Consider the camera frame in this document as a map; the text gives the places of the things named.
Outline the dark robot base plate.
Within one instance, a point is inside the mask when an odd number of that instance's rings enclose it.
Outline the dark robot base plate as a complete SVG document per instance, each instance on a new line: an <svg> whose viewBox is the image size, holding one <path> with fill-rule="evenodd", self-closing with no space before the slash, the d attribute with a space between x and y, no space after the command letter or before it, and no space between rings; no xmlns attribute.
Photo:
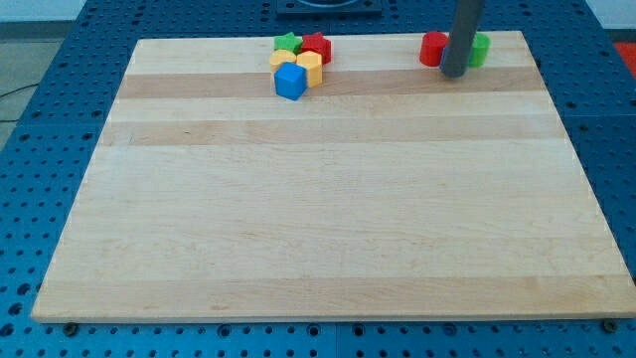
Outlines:
<svg viewBox="0 0 636 358"><path fill-rule="evenodd" d="M382 0L274 0L278 17L381 15Z"/></svg>

